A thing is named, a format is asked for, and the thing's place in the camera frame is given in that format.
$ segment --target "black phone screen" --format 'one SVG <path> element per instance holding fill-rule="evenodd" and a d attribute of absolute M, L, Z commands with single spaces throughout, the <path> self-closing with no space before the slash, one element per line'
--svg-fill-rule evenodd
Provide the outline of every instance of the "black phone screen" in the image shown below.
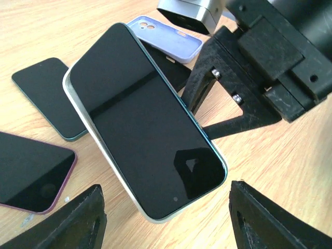
<path fill-rule="evenodd" d="M 62 88 L 68 67 L 49 58 L 12 75 L 13 81 L 67 141 L 78 139 L 86 128 Z"/>
<path fill-rule="evenodd" d="M 0 132 L 0 204 L 50 211 L 75 159 L 70 149 Z"/>
<path fill-rule="evenodd" d="M 124 24 L 73 66 L 70 80 L 146 214 L 163 219 L 219 186 L 226 169 Z"/>

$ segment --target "light wood surface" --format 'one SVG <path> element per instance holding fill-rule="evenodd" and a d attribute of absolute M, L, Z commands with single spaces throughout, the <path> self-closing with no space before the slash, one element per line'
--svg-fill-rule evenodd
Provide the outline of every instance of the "light wood surface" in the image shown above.
<path fill-rule="evenodd" d="M 27 212 L 0 207 L 0 244 L 47 218 L 65 204 L 66 197 L 73 199 L 98 183 L 108 219 L 103 248 L 236 248 L 228 194 L 231 181 L 240 179 L 332 237 L 331 98 L 292 124 L 281 121 L 216 140 L 228 161 L 226 182 L 170 222 L 154 225 L 137 212 L 91 136 L 72 143 L 62 140 L 11 81 L 14 72 L 49 57 L 71 65 L 115 22 L 148 15 L 169 23 L 156 10 L 157 4 L 157 0 L 0 1 L 0 130 L 65 146 L 78 154 L 52 212 L 24 222 Z M 236 26 L 226 18 L 222 24 L 230 29 Z M 204 126 L 240 114 L 216 85 L 197 119 Z"/>

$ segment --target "screw hole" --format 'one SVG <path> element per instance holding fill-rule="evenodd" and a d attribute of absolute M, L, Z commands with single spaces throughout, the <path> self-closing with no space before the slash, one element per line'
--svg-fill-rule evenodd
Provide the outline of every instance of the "screw hole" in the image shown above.
<path fill-rule="evenodd" d="M 239 10 L 245 12 L 247 10 L 245 5 L 240 5 Z"/>
<path fill-rule="evenodd" d="M 317 80 L 318 80 L 318 76 L 317 76 L 317 75 L 314 74 L 314 75 L 311 75 L 311 76 L 310 76 L 310 81 L 311 81 L 311 82 L 314 83 L 314 82 L 316 82 Z"/>

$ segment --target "lavender phone case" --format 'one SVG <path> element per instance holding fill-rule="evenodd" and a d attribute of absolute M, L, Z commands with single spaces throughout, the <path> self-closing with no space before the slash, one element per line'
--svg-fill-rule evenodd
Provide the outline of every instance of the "lavender phone case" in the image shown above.
<path fill-rule="evenodd" d="M 174 60 L 186 64 L 199 53 L 203 41 L 147 16 L 129 22 L 135 35 Z"/>

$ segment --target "screw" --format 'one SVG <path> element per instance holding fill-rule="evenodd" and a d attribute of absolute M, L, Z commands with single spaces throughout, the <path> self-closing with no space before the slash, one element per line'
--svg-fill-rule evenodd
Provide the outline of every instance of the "screw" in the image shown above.
<path fill-rule="evenodd" d="M 222 77 L 222 75 L 220 74 L 220 72 L 219 72 L 217 69 L 213 69 L 213 70 L 211 71 L 211 73 L 212 73 L 213 76 L 216 78 L 216 80 L 219 80 L 219 79 Z"/>
<path fill-rule="evenodd" d="M 242 104 L 242 98 L 238 94 L 233 95 L 232 98 L 238 105 Z"/>

